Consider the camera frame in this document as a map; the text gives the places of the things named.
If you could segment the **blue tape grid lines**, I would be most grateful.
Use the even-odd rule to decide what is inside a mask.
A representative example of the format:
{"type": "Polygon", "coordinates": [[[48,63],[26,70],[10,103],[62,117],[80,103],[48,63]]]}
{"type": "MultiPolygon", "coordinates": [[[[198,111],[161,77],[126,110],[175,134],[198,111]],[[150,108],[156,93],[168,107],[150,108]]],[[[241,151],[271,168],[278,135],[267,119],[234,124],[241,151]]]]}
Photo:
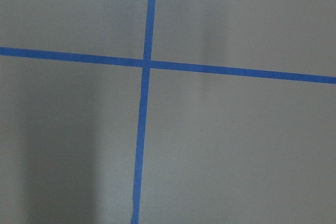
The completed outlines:
{"type": "Polygon", "coordinates": [[[151,69],[201,72],[201,73],[222,74],[222,75],[242,76],[242,77],[335,84],[335,77],[332,76],[152,60],[151,57],[152,57],[153,32],[154,32],[154,20],[155,20],[155,5],[156,0],[148,0],[142,59],[95,56],[95,55],[75,54],[69,52],[1,47],[2,56],[48,59],[48,60],[59,60],[69,62],[83,62],[83,63],[141,68],[142,70],[141,93],[140,93],[138,126],[136,135],[137,141],[135,149],[135,163],[134,163],[134,175],[133,175],[132,216],[130,221],[131,223],[138,223],[140,216],[143,155],[145,145],[146,116],[148,111],[148,95],[149,95],[151,69]]]}

